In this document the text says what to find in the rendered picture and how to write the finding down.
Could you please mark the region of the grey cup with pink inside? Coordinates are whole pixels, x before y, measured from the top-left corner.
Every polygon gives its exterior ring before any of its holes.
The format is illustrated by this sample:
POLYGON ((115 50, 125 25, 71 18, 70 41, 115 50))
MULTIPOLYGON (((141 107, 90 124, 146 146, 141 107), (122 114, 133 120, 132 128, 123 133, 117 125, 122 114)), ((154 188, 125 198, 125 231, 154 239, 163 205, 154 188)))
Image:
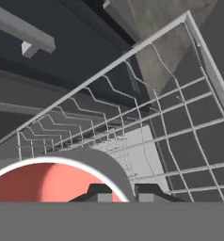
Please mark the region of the grey cup with pink inside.
POLYGON ((50 153, 23 161, 0 158, 0 201, 67 202, 106 184, 113 202, 133 202, 125 170, 109 154, 94 149, 50 153))

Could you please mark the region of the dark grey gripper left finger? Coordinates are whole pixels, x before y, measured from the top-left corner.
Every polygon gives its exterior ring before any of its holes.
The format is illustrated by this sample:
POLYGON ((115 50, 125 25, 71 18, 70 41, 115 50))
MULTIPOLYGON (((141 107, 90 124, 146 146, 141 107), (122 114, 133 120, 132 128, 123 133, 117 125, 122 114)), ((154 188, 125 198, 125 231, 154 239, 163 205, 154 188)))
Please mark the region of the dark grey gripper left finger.
POLYGON ((71 201, 111 202, 112 189, 106 184, 90 184, 88 191, 71 201))

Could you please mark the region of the dark dishwasher door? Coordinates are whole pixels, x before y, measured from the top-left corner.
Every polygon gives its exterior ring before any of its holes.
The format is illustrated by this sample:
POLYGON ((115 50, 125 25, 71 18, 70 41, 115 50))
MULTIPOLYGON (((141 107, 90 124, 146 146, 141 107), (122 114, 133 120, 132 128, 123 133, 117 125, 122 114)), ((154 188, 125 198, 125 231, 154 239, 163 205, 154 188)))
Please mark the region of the dark dishwasher door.
MULTIPOLYGON (((55 39, 52 54, 21 54, 21 40, 0 30, 0 103, 39 112, 85 82, 130 49, 82 0, 0 0, 0 8, 55 39)), ((143 85, 120 64, 108 76, 115 88, 148 101, 143 85)), ((0 139, 34 117, 0 111, 0 139)))

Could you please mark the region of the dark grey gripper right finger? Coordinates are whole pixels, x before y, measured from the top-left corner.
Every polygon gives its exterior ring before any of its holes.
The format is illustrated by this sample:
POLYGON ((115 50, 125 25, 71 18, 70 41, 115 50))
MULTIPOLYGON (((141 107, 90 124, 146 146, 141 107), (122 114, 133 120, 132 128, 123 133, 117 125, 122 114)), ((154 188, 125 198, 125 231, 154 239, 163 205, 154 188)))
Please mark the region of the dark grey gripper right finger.
POLYGON ((158 184, 135 184, 136 200, 138 202, 183 202, 183 200, 166 194, 158 184))

